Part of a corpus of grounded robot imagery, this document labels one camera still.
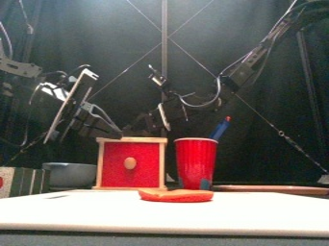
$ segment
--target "orange object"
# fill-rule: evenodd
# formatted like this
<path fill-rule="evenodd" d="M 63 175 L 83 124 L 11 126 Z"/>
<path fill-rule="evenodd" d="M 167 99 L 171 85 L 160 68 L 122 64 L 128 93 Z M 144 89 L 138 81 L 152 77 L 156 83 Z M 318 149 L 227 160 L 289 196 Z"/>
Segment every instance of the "orange object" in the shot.
<path fill-rule="evenodd" d="M 214 192 L 209 190 L 175 189 L 163 190 L 144 188 L 139 189 L 142 200 L 167 203 L 199 203 L 209 202 L 214 197 Z"/>

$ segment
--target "red plastic cup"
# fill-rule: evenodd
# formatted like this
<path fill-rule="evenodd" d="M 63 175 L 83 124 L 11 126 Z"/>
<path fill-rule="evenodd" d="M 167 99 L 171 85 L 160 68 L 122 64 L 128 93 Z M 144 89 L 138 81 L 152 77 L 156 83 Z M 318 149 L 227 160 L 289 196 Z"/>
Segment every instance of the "red plastic cup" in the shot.
<path fill-rule="evenodd" d="M 217 144 L 215 140 L 199 137 L 175 140 L 181 188 L 211 188 Z"/>

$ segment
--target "wooden box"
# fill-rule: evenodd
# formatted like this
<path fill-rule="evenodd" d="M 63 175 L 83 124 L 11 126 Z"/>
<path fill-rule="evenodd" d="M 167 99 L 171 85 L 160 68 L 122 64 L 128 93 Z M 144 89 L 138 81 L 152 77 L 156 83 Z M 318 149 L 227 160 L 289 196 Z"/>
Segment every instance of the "wooden box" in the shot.
<path fill-rule="evenodd" d="M 96 138 L 98 175 L 94 189 L 164 188 L 164 137 Z"/>

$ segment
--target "black background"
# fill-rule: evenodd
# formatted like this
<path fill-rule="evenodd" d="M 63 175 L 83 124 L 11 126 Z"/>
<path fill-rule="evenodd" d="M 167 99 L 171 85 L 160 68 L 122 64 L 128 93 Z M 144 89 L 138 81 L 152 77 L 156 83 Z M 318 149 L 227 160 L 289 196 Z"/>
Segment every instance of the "black background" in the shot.
<path fill-rule="evenodd" d="M 148 79 L 148 64 L 160 70 L 162 1 L 31 0 L 23 4 L 28 21 L 35 24 L 32 36 L 27 34 L 17 1 L 3 1 L 0 6 L 15 60 L 36 63 L 44 72 L 70 72 L 88 64 L 99 75 L 90 102 L 102 107 L 123 128 L 160 102 L 160 92 Z M 40 14 L 33 14 L 37 7 Z M 214 91 L 213 75 L 258 45 L 288 7 L 285 0 L 168 1 L 167 78 L 179 94 L 197 92 L 207 96 Z M 318 113 L 310 103 L 296 36 L 279 44 L 259 79 L 239 95 L 328 168 L 328 21 L 313 24 L 304 34 Z M 25 48 L 29 41 L 31 52 Z M 27 102 L 37 82 L 7 74 L 1 80 L 13 85 L 15 91 L 15 99 L 11 98 L 9 107 L 3 104 L 1 112 L 11 110 L 13 101 L 19 104 L 15 120 L 8 122 L 3 118 L 1 137 L 20 142 Z M 33 102 L 29 141 L 48 129 L 59 106 L 47 96 Z M 219 111 L 201 111 L 187 122 L 173 124 L 166 155 L 166 169 L 173 178 L 177 178 L 174 139 L 209 136 L 226 115 L 233 120 L 218 145 L 215 181 L 281 183 L 318 179 L 321 170 L 237 98 Z M 3 163 L 16 152 L 17 148 L 1 142 Z M 39 168 L 48 161 L 96 164 L 95 139 L 71 131 L 63 143 L 36 143 L 8 165 Z"/>

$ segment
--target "gray container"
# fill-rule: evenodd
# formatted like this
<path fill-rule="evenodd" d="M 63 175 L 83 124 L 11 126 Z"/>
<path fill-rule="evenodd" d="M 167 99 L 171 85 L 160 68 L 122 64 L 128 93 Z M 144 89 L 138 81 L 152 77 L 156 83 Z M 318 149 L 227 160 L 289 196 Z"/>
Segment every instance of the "gray container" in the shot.
<path fill-rule="evenodd" d="M 96 165 L 83 163 L 47 162 L 49 189 L 91 188 L 95 185 Z"/>

